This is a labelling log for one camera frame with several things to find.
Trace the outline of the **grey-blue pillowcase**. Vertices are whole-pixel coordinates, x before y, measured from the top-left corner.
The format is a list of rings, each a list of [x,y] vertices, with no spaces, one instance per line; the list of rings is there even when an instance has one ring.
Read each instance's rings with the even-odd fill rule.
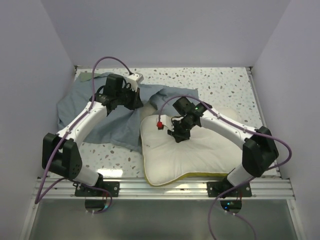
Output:
[[[136,152],[141,152],[140,125],[147,104],[155,109],[149,115],[156,115],[171,97],[192,96],[198,98],[196,89],[170,87],[161,84],[140,84],[140,99],[143,107],[129,110],[118,106],[109,116],[103,118],[83,140],[90,144],[114,144]],[[75,119],[86,107],[92,96],[90,81],[75,80],[71,90],[57,104],[58,128],[61,130]]]

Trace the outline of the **white pillow yellow edge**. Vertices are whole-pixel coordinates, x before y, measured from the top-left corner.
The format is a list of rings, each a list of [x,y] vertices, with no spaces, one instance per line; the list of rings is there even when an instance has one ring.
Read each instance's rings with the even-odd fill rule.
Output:
[[[242,150],[222,135],[195,126],[189,140],[177,143],[156,127],[157,115],[140,124],[144,176],[153,187],[186,177],[224,177],[242,162]]]

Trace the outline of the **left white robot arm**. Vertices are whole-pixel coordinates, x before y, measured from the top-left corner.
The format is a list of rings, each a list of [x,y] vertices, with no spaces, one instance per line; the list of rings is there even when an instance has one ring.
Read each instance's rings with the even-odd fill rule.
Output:
[[[93,91],[93,96],[80,114],[56,134],[43,138],[42,167],[65,179],[86,185],[92,196],[103,193],[102,176],[83,164],[79,146],[93,130],[118,106],[136,110],[143,106],[139,84],[144,77],[132,73],[128,77],[109,74],[103,86]]]

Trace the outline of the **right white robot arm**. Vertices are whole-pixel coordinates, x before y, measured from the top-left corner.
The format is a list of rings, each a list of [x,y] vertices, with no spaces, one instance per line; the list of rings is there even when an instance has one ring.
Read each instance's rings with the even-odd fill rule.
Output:
[[[242,150],[239,166],[217,184],[215,190],[227,196],[235,196],[241,190],[241,184],[252,178],[259,178],[279,157],[271,131],[262,126],[254,128],[217,112],[211,105],[200,101],[194,104],[187,97],[180,97],[173,108],[181,119],[173,120],[173,130],[167,133],[177,143],[190,139],[191,130],[198,126],[220,134]]]

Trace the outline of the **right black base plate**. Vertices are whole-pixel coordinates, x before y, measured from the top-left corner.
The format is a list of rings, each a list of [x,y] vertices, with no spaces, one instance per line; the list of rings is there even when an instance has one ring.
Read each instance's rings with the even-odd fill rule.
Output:
[[[206,183],[207,195],[210,198],[249,198],[252,197],[252,190],[249,183],[243,183],[235,187],[227,182],[222,181],[208,181]]]

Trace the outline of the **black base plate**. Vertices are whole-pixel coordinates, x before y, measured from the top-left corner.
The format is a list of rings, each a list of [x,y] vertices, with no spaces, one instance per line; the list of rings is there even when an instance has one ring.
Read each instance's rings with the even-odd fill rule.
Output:
[[[103,181],[97,186],[85,186],[73,183],[76,197],[118,197],[120,191],[119,181]]]
[[[206,183],[207,195],[210,198],[249,198],[252,197],[252,190],[249,183],[243,183],[235,187],[227,182],[222,181],[208,181]]]

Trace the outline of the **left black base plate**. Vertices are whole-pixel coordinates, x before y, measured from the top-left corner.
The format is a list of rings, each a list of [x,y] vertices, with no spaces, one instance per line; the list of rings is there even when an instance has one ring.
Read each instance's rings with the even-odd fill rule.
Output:
[[[118,197],[120,191],[119,181],[103,181],[97,186],[85,186],[73,183],[76,197]]]

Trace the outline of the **aluminium front rail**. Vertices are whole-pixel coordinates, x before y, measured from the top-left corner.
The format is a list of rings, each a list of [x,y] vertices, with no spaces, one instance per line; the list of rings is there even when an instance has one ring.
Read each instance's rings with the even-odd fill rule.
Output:
[[[187,177],[164,186],[151,186],[144,178],[105,178],[112,184],[118,200],[213,200],[209,194],[219,178]],[[295,194],[289,180],[256,178],[239,188],[232,199],[242,200],[294,200]]]

